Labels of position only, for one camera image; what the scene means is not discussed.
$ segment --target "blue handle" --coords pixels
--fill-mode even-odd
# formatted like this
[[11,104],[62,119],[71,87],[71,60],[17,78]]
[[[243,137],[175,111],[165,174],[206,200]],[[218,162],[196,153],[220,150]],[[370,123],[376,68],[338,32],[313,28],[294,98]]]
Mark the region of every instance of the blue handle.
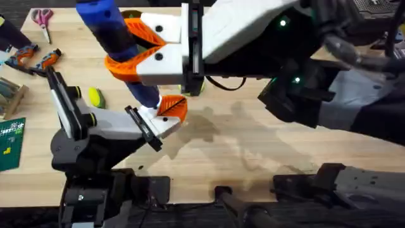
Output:
[[[138,55],[137,44],[114,0],[78,1],[76,10],[113,60],[124,62]],[[142,105],[148,108],[158,105],[157,87],[130,82],[127,86]]]

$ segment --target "orange tool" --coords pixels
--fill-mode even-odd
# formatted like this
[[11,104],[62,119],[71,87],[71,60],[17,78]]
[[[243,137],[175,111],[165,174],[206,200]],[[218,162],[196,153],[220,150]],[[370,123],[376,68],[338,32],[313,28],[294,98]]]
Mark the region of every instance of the orange tool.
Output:
[[35,72],[41,77],[46,77],[45,69],[46,67],[54,65],[62,55],[61,50],[56,49],[51,53],[47,54],[35,67],[31,67],[30,70]]
[[35,54],[35,52],[37,52],[38,50],[39,50],[39,47],[36,44],[31,44],[31,45],[25,46],[25,47],[19,49],[13,56],[11,56],[4,63],[6,65],[8,65],[9,67],[12,67],[16,70],[33,75],[34,73],[31,70],[26,69],[24,67],[23,59],[32,58],[33,55]]

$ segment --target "orange gripper part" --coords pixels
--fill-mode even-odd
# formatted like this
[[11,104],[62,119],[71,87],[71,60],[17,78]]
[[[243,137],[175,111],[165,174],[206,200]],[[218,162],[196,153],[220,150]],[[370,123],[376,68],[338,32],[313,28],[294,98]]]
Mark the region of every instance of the orange gripper part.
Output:
[[146,58],[154,54],[161,47],[166,45],[166,42],[156,35],[149,27],[147,27],[140,18],[126,18],[125,23],[133,35],[144,39],[145,41],[150,42],[151,44],[157,45],[152,47],[147,51],[138,54],[133,57],[131,60],[128,60],[124,63],[119,63],[109,56],[106,57],[104,63],[108,70],[119,80],[125,82],[139,82],[140,78],[137,75],[137,65],[144,61]]
[[140,79],[137,75],[137,65],[158,51],[160,48],[161,47],[152,47],[151,49],[148,49],[147,51],[144,51],[143,53],[138,54],[137,56],[123,63],[117,62],[107,56],[104,59],[104,64],[117,79],[125,82],[139,82]]
[[187,99],[181,95],[163,96],[158,116],[178,117],[181,122],[184,122],[187,116]]
[[129,31],[151,44],[164,46],[166,42],[140,20],[140,18],[126,18],[125,23]]
[[17,62],[18,65],[23,66],[23,62],[21,61],[23,58],[32,58],[35,51],[33,49],[28,50],[18,50],[17,51]]
[[59,59],[59,56],[57,54],[51,54],[51,57],[48,58],[47,60],[43,61],[41,63],[41,67],[42,69],[45,69],[48,66],[52,66],[53,64],[55,64]]

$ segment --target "black metal bracket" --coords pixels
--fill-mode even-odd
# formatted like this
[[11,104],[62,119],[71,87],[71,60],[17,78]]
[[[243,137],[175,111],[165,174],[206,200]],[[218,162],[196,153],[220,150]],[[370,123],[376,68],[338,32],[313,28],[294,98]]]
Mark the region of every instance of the black metal bracket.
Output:
[[138,109],[128,106],[125,108],[125,111],[131,116],[132,120],[134,120],[140,131],[142,131],[142,135],[144,136],[146,142],[151,145],[156,152],[160,151],[163,143],[154,135],[151,128],[145,123],[144,119],[138,113]]

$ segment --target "green led light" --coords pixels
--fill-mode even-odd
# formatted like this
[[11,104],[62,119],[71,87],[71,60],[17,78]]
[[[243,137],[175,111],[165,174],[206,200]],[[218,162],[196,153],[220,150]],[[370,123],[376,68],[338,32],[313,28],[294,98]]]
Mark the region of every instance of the green led light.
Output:
[[295,77],[295,78],[292,80],[292,83],[293,83],[293,84],[300,84],[300,83],[301,83],[301,78],[300,78],[300,77]]
[[289,23],[290,23],[290,18],[289,17],[287,17],[287,16],[282,16],[280,19],[279,19],[279,21],[278,21],[278,27],[281,29],[281,28],[285,28],[285,27],[287,27],[288,25],[289,25]]

